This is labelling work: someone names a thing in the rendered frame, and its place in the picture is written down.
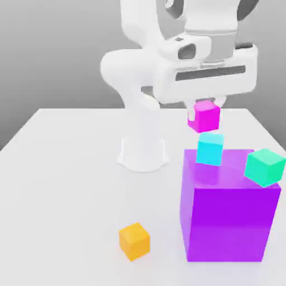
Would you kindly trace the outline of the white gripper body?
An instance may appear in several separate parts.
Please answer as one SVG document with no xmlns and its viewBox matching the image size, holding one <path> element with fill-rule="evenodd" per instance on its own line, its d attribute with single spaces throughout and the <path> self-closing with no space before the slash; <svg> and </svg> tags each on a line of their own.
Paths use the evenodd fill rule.
<svg viewBox="0 0 286 286">
<path fill-rule="evenodd" d="M 254 44 L 240 46 L 233 57 L 220 63 L 161 59 L 154 75 L 154 97 L 169 104 L 251 92 L 256 86 L 257 59 Z"/>
</svg>

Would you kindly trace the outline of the small magenta cube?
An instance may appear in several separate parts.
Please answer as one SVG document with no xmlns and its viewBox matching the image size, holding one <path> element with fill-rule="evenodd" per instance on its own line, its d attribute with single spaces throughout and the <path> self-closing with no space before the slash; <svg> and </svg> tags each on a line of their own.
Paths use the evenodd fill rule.
<svg viewBox="0 0 286 286">
<path fill-rule="evenodd" d="M 197 133 L 218 130 L 220 125 L 220 108 L 212 101 L 198 101 L 194 105 L 195 117 L 188 119 L 188 126 Z"/>
</svg>

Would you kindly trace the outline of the small cyan cube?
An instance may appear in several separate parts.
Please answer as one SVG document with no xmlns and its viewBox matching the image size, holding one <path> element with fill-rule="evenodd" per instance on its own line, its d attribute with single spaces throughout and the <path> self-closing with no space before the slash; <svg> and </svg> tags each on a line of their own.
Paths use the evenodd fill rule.
<svg viewBox="0 0 286 286">
<path fill-rule="evenodd" d="M 198 140 L 196 163 L 220 166 L 224 138 L 223 134 L 202 133 Z"/>
</svg>

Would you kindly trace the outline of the small green cube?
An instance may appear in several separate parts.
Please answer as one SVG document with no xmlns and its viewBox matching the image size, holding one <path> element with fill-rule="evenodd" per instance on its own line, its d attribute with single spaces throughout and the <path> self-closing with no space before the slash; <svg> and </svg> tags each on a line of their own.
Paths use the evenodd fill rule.
<svg viewBox="0 0 286 286">
<path fill-rule="evenodd" d="M 269 149 L 248 154 L 244 176 L 265 188 L 282 179 L 286 158 Z"/>
</svg>

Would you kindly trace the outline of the small orange cube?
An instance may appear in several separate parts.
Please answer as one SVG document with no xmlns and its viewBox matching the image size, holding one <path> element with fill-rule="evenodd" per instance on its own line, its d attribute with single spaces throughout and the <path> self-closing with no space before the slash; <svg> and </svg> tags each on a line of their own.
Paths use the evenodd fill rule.
<svg viewBox="0 0 286 286">
<path fill-rule="evenodd" d="M 119 230 L 119 243 L 129 261 L 150 252 L 150 235 L 138 222 Z"/>
</svg>

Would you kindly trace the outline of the large purple box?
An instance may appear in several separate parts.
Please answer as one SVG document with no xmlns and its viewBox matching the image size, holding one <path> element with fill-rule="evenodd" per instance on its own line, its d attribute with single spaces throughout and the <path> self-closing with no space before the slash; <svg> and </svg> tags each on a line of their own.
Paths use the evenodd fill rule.
<svg viewBox="0 0 286 286">
<path fill-rule="evenodd" d="M 244 176 L 251 149 L 226 149 L 221 166 L 184 151 L 180 225 L 188 262 L 260 262 L 281 193 Z"/>
</svg>

